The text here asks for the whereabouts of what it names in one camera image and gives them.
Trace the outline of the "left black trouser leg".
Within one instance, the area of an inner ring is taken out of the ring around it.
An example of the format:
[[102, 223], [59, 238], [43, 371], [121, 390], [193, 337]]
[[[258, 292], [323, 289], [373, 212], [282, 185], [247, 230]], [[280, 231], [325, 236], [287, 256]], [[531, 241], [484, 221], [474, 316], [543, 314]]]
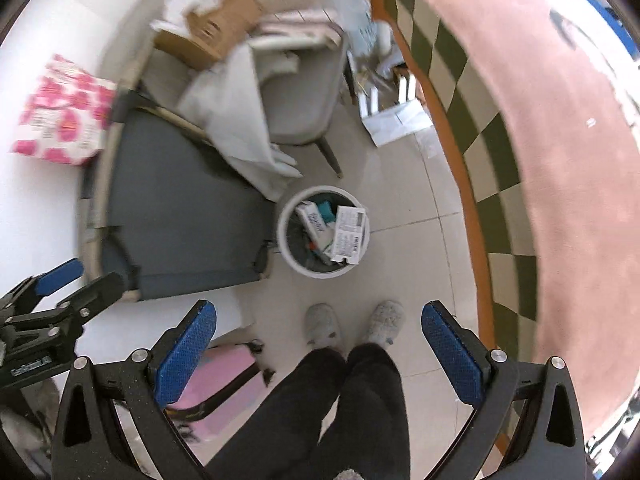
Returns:
[[309, 352], [207, 463], [213, 479], [314, 479], [311, 454], [344, 384], [346, 362], [332, 348]]

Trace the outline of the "white flat carton on floor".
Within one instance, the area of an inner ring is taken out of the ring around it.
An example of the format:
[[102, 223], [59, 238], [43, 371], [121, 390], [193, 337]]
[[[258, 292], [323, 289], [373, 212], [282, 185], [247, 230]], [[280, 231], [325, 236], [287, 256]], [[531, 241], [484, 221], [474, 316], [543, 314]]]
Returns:
[[418, 100], [386, 108], [362, 118], [361, 122], [377, 148], [434, 126], [430, 114]]

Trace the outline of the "grey slipper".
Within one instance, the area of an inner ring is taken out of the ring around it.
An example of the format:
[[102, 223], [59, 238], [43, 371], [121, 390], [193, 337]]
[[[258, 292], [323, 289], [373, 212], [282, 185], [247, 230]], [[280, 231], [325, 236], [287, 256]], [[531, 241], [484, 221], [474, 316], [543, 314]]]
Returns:
[[340, 323], [328, 304], [314, 304], [305, 314], [304, 332], [307, 344], [314, 350], [343, 349]]
[[397, 301], [385, 300], [371, 314], [362, 342], [387, 349], [395, 343], [404, 324], [404, 307]]

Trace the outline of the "brown SF cardboard box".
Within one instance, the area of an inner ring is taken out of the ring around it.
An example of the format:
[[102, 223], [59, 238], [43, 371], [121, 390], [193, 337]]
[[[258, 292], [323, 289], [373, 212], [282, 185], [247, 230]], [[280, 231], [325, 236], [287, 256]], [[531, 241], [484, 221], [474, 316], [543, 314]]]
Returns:
[[165, 0], [152, 21], [154, 46], [194, 70], [208, 70], [244, 41], [264, 14], [258, 0]]

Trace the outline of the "black trouser leg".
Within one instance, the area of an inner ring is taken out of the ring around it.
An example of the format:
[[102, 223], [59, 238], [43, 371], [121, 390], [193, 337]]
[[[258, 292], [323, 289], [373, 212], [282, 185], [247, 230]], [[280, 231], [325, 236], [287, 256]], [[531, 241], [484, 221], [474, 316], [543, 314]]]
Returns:
[[344, 384], [346, 362], [332, 348], [309, 352], [207, 463], [213, 479], [314, 479], [311, 454]]
[[329, 429], [305, 465], [308, 479], [408, 479], [408, 417], [401, 377], [385, 349], [353, 348]]

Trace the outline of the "white cloth on chair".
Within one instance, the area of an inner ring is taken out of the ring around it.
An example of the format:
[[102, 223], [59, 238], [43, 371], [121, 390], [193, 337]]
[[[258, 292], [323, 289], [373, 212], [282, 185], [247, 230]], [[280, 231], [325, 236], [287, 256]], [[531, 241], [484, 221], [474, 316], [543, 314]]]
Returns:
[[197, 70], [178, 102], [228, 164], [272, 202], [302, 176], [294, 158], [270, 141], [254, 51], [244, 41], [208, 70]]

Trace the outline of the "pink cat table mat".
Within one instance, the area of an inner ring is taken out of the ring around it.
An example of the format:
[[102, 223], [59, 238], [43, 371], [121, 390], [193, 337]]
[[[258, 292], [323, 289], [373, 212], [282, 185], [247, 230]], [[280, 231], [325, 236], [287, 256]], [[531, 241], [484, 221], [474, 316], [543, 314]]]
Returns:
[[639, 52], [608, 0], [371, 0], [460, 188], [480, 336], [567, 362], [596, 445], [639, 385]]

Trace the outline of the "white round trash bin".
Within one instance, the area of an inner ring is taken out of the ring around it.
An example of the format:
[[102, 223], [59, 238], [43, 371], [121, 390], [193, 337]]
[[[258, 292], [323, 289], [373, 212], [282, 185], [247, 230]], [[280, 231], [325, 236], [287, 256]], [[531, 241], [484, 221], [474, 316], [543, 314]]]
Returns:
[[336, 186], [305, 188], [288, 199], [278, 217], [280, 253], [306, 278], [328, 280], [354, 270], [369, 242], [367, 209]]

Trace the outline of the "grey padded chair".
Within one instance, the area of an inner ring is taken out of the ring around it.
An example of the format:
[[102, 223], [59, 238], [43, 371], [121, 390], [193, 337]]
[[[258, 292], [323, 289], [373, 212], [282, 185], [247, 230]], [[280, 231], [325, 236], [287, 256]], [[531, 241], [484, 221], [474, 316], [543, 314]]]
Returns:
[[272, 56], [259, 70], [262, 108], [270, 141], [314, 144], [337, 177], [343, 170], [326, 140], [342, 82], [348, 78], [348, 39], [328, 8], [281, 11], [260, 19], [248, 44]]

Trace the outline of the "long white Doctor box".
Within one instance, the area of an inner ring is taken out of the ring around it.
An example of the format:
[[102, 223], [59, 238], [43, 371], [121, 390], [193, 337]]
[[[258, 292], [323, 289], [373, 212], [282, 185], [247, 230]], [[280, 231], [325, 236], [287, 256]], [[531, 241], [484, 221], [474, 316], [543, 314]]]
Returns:
[[332, 231], [322, 220], [316, 203], [304, 200], [295, 207], [295, 212], [309, 237], [319, 249], [325, 250], [331, 245]]

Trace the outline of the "left grey slipper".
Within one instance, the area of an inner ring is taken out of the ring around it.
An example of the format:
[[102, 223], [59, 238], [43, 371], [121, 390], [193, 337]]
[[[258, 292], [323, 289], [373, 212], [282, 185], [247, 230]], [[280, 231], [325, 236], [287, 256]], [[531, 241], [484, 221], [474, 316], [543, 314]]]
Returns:
[[314, 304], [305, 314], [304, 332], [307, 344], [314, 350], [343, 349], [340, 323], [328, 304]]

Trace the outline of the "dark grey folding cot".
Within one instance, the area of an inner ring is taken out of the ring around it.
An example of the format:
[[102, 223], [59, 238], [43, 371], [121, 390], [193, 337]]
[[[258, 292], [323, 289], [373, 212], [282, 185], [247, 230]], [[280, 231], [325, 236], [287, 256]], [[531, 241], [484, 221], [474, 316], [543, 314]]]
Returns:
[[124, 90], [82, 178], [78, 254], [89, 281], [119, 274], [128, 301], [257, 282], [275, 209], [202, 129]]

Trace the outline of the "right grey slipper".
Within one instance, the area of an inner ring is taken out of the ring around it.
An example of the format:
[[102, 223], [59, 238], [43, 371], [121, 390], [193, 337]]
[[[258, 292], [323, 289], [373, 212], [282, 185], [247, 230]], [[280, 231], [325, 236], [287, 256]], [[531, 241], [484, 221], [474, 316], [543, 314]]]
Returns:
[[397, 301], [385, 300], [371, 314], [362, 342], [387, 349], [395, 343], [404, 324], [404, 307]]

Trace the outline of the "pink suitcase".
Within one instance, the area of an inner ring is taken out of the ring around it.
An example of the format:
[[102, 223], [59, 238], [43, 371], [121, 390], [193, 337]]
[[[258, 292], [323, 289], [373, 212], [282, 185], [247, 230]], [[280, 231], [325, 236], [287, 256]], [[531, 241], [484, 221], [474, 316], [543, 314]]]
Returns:
[[267, 391], [274, 370], [260, 365], [263, 351], [264, 343], [253, 339], [203, 353], [179, 400], [165, 408], [186, 443], [217, 437]]

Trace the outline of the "right black trouser leg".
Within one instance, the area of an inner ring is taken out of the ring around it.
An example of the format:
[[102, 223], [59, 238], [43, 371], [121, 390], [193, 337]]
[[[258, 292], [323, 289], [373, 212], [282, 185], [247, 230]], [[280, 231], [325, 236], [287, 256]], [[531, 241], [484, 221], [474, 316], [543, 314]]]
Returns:
[[401, 377], [385, 349], [353, 348], [329, 429], [305, 465], [308, 479], [408, 479], [408, 417]]

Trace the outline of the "white printed medicine box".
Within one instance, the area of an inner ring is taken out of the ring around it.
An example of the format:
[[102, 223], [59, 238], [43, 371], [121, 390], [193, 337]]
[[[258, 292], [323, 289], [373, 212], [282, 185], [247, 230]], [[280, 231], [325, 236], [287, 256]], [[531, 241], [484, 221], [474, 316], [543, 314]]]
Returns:
[[331, 260], [354, 266], [360, 263], [368, 222], [363, 208], [338, 206], [331, 247]]

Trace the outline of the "pink floral tissue pack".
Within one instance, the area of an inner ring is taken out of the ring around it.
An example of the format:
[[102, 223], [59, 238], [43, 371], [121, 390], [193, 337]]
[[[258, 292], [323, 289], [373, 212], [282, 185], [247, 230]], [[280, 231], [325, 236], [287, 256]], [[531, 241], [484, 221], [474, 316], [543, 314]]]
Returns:
[[11, 152], [84, 166], [103, 150], [117, 84], [53, 55], [28, 97]]

